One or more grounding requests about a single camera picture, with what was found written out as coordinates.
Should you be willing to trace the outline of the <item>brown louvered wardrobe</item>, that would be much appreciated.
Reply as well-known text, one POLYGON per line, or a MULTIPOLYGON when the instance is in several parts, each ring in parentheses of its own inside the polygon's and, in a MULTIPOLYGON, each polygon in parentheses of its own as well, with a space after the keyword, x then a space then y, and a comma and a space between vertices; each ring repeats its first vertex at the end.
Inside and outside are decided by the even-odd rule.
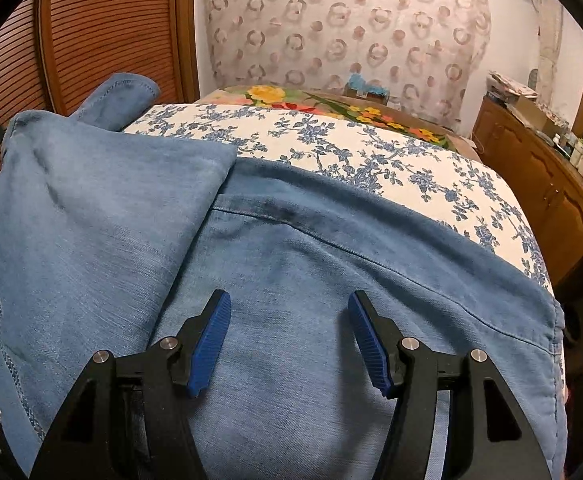
POLYGON ((0 26, 0 126, 69 115, 122 72, 156 81, 162 103, 196 101, 194 0, 21 0, 0 26))

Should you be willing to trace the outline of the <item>floral fleece blanket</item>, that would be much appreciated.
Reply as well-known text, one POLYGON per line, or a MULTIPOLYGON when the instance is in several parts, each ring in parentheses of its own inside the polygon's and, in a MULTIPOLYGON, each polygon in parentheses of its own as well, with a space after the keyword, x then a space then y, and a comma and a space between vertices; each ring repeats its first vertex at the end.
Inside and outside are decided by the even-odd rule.
POLYGON ((456 151, 477 162, 481 160, 469 140, 456 136, 447 128, 376 101, 350 98, 336 93, 285 88, 273 84, 248 84, 216 89, 199 99, 197 104, 254 105, 340 118, 403 133, 438 145, 439 148, 456 151))

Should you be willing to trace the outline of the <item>brown wooden dresser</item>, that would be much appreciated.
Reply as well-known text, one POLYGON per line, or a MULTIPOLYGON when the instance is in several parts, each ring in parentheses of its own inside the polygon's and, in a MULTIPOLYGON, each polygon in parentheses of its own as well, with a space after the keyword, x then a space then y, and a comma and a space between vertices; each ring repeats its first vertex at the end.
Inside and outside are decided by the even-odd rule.
POLYGON ((583 373, 583 179, 505 106, 482 100, 473 139, 514 192, 566 315, 566 367, 583 373))

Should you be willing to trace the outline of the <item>cardboard box with blue cloth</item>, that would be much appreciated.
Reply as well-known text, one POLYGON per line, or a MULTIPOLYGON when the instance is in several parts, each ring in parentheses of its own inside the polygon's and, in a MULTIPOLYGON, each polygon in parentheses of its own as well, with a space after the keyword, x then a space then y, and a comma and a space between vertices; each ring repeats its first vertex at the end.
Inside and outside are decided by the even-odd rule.
POLYGON ((358 73, 350 75, 343 94, 349 96, 349 98, 372 100, 380 103, 387 103, 390 96, 388 89, 381 87, 379 84, 367 82, 358 73))

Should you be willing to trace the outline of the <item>circle patterned sheer curtain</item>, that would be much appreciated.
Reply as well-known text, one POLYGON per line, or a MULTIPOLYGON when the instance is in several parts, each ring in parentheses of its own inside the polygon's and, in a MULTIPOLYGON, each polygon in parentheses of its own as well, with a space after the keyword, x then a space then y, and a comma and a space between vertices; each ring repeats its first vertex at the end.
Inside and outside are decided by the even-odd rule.
POLYGON ((491 13, 489 0, 206 0, 206 26, 221 86, 372 84, 400 110, 457 129, 491 13))

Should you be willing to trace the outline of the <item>blue denim jeans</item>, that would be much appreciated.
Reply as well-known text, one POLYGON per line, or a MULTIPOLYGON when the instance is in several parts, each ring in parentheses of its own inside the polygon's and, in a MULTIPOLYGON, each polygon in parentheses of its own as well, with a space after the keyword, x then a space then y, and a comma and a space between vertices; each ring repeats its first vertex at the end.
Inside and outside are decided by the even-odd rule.
POLYGON ((241 157, 200 127, 127 133, 156 91, 123 75, 73 117, 27 110, 5 133, 0 423, 22 470, 95 351, 145 350, 221 288, 232 319, 192 407, 210 476, 367 478, 390 406, 347 320, 362 289, 437 351, 485 350, 561 476, 564 318, 545 281, 405 207, 404 191, 241 157))

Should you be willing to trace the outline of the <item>cardboard box on dresser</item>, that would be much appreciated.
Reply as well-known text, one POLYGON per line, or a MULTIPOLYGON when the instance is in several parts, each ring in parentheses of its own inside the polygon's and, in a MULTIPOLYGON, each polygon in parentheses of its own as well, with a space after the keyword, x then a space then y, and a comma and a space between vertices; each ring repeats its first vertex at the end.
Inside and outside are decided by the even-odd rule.
POLYGON ((509 111, 515 115, 526 127, 541 131, 548 136, 555 136, 563 132, 563 128, 535 104, 534 100, 519 96, 515 102, 508 103, 509 111))

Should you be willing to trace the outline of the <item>blue white floral quilt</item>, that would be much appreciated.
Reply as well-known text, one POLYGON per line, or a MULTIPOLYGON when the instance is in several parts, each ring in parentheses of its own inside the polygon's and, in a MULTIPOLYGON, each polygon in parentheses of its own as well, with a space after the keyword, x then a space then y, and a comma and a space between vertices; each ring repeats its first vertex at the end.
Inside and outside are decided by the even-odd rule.
POLYGON ((351 184, 444 224, 546 290, 553 288, 523 208, 505 180, 447 148, 373 122, 254 105, 155 105, 125 130, 233 144, 242 157, 351 184))

